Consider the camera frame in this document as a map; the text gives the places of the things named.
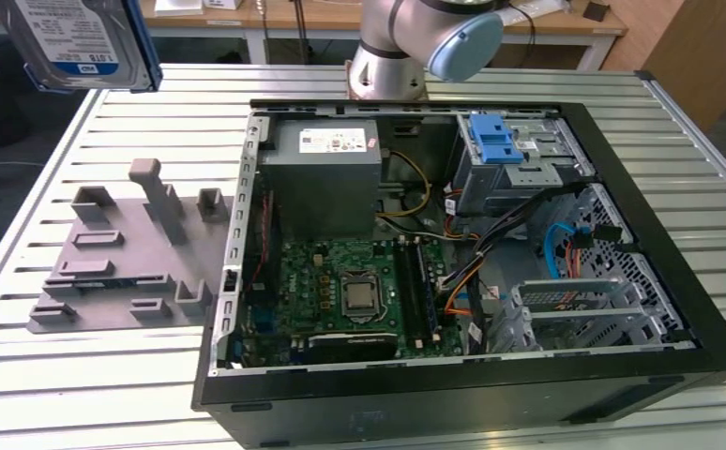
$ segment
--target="gray plastic part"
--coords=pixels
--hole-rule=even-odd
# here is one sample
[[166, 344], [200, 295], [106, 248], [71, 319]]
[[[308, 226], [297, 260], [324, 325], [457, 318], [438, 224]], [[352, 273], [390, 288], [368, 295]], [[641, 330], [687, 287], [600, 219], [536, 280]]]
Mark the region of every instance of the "gray plastic part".
[[138, 158], [129, 167], [129, 180], [140, 185], [149, 199], [149, 210], [153, 219], [160, 223], [168, 240], [173, 246], [188, 242], [188, 236], [178, 223], [178, 215], [182, 211], [181, 202], [170, 185], [160, 181], [160, 161], [149, 158]]
[[74, 320], [75, 312], [63, 303], [47, 303], [34, 305], [30, 311], [31, 319], [42, 324], [70, 323]]
[[198, 189], [198, 214], [204, 222], [221, 222], [229, 220], [221, 189]]
[[161, 298], [133, 298], [129, 313], [138, 321], [164, 319], [170, 316], [170, 308]]
[[124, 244], [124, 236], [115, 230], [107, 232], [81, 232], [70, 239], [70, 243], [77, 248], [120, 246]]
[[59, 275], [109, 275], [114, 270], [110, 260], [63, 261], [59, 265]]
[[70, 208], [82, 223], [109, 223], [105, 210], [114, 206], [114, 200], [103, 187], [81, 187], [73, 196]]
[[[145, 167], [154, 173], [153, 164]], [[160, 183], [150, 189], [161, 187]], [[162, 202], [185, 236], [184, 242], [172, 246], [162, 221], [149, 217], [145, 199], [113, 200], [99, 187], [82, 189], [75, 206], [89, 204], [83, 217], [98, 219], [71, 224], [30, 313], [29, 331], [200, 325], [218, 292], [232, 198], [216, 189], [180, 200], [162, 188]], [[206, 221], [198, 206], [205, 199], [214, 202], [212, 211], [218, 212], [208, 214]]]
[[201, 316], [204, 314], [204, 308], [210, 304], [212, 293], [208, 288], [204, 279], [198, 280], [196, 286], [196, 295], [190, 293], [188, 285], [184, 282], [176, 284], [176, 293], [173, 294], [173, 301], [176, 305], [182, 309], [186, 316]]

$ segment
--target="white label sticker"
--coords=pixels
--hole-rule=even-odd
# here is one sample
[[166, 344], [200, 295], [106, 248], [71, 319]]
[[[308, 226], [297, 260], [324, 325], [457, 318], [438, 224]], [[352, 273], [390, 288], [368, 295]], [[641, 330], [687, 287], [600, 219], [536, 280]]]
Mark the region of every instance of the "white label sticker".
[[476, 326], [473, 322], [468, 324], [468, 336], [472, 337], [477, 344], [482, 340], [482, 330], [478, 329], [478, 326]]
[[208, 25], [240, 26], [240, 21], [208, 21]]
[[298, 153], [365, 152], [362, 128], [305, 128], [298, 132]]
[[117, 65], [101, 19], [78, 1], [15, 0], [14, 4], [50, 62], [71, 64], [85, 74], [99, 72], [93, 65], [75, 63]]
[[537, 145], [535, 141], [516, 141], [514, 148], [519, 150], [537, 150]]
[[98, 73], [98, 69], [94, 64], [79, 64], [78, 66], [79, 73]]
[[449, 216], [453, 216], [453, 213], [456, 212], [456, 202], [452, 199], [445, 199], [442, 201], [442, 209]]

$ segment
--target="red wire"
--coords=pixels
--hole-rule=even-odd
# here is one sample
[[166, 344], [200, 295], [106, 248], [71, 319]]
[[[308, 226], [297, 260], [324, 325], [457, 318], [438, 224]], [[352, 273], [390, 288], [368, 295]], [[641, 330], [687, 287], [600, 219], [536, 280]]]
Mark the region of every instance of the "red wire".
[[260, 253], [260, 262], [257, 267], [253, 269], [252, 280], [249, 281], [249, 286], [246, 286], [246, 292], [252, 289], [253, 281], [260, 275], [260, 270], [262, 270], [262, 264], [265, 263], [265, 256], [268, 254], [268, 234], [265, 233], [265, 223], [268, 221], [268, 195], [262, 197], [262, 214], [260, 215], [260, 239], [262, 241], [262, 252]]

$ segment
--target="metal grid table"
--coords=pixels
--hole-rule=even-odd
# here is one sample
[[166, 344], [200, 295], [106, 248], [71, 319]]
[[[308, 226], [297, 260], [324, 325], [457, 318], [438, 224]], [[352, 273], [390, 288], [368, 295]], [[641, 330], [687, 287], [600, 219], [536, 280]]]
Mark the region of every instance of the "metal grid table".
[[[137, 197], [133, 158], [158, 158], [181, 196], [233, 192], [250, 98], [341, 98], [340, 67], [165, 66], [161, 92], [90, 92], [0, 244], [0, 449], [232, 449], [190, 411], [200, 327], [62, 335], [23, 329], [67, 235], [79, 186]], [[726, 161], [653, 82], [632, 74], [488, 70], [429, 80], [430, 98], [581, 102], [726, 318]], [[726, 384], [687, 391], [613, 424], [520, 429], [349, 448], [726, 446]]]

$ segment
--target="gray power supply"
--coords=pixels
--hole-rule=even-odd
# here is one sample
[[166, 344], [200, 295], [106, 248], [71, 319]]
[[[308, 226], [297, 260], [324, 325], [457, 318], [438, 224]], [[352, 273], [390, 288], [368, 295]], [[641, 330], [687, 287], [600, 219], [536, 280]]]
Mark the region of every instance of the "gray power supply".
[[285, 238], [368, 238], [381, 159], [373, 120], [284, 121], [258, 170]]

